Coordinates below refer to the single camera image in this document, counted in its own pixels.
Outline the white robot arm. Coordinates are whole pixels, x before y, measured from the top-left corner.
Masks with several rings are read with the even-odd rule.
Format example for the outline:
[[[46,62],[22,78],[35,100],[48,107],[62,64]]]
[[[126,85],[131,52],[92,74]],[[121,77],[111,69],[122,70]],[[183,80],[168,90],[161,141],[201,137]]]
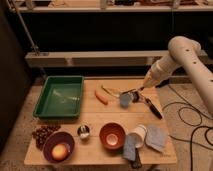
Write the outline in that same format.
[[[157,86],[177,68],[183,67],[213,116],[213,73],[198,58],[200,51],[199,42],[184,36],[173,37],[168,43],[168,54],[151,66],[144,78],[143,87]]]

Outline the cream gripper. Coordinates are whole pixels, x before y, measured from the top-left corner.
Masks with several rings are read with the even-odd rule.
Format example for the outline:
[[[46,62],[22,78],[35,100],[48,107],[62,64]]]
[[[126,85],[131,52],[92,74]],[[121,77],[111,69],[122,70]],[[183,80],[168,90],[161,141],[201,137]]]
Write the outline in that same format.
[[[143,87],[150,88],[154,86],[155,86],[155,79],[152,77],[152,73],[148,71],[143,80]]]

